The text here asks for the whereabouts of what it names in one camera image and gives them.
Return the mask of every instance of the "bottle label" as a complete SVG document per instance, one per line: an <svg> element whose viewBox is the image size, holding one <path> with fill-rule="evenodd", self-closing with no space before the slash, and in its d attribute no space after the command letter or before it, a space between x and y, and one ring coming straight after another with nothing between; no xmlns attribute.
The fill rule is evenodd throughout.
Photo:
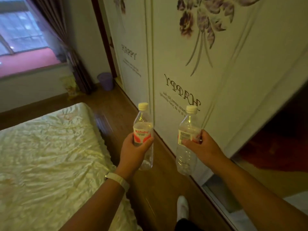
<svg viewBox="0 0 308 231"><path fill-rule="evenodd" d="M194 141L195 143L199 143L200 134L194 135L194 134L190 134L190 133L179 130L179 135L177 137L177 143L181 146L184 146L182 143L183 140L191 140L191 141Z"/></svg>
<svg viewBox="0 0 308 231"><path fill-rule="evenodd" d="M152 129L136 129L134 128L134 142L144 143L151 138Z"/></svg>

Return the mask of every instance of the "purple curtain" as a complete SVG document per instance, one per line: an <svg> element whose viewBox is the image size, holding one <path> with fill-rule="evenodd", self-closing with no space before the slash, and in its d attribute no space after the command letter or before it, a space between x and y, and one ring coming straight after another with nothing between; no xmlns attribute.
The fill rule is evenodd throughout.
<svg viewBox="0 0 308 231"><path fill-rule="evenodd" d="M41 24L56 36L65 48L80 91L90 94L95 90L95 85L77 52L70 46L62 0L26 0L26 2L40 19Z"/></svg>

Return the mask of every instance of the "wooden floor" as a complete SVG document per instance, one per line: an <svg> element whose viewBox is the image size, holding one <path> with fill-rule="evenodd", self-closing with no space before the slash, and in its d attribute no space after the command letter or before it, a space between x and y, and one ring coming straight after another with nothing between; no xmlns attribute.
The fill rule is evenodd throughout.
<svg viewBox="0 0 308 231"><path fill-rule="evenodd" d="M0 130L79 102L86 103L93 110L111 159L117 165L122 142L132 132L137 116L136 107L118 86L109 92L99 88L93 94L73 101L60 95L0 113ZM189 203L189 219L200 228L231 230L194 181L177 172L174 161L172 153L156 135L153 168L138 171L127 194L138 224L144 230L173 230L177 198L184 195Z"/></svg>

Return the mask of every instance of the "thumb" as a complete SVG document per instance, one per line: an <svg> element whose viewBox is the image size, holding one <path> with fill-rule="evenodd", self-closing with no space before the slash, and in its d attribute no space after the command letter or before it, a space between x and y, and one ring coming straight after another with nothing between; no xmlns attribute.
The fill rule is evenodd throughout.
<svg viewBox="0 0 308 231"><path fill-rule="evenodd" d="M182 140L182 143L185 147L187 147L188 149L192 150L194 153L198 153L200 144L198 143L194 143L191 140Z"/></svg>
<svg viewBox="0 0 308 231"><path fill-rule="evenodd" d="M154 141L154 137L149 138L141 146L139 146L138 149L140 149L140 151L145 153L150 148L150 146L152 145L153 141Z"/></svg>

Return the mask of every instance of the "yellow bedding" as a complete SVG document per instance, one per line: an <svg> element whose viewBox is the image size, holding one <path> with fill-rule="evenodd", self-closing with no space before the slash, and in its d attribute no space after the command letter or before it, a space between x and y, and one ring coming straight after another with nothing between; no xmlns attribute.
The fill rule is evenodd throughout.
<svg viewBox="0 0 308 231"><path fill-rule="evenodd" d="M0 132L0 230L58 230L115 169L79 103ZM110 230L139 230L124 196Z"/></svg>

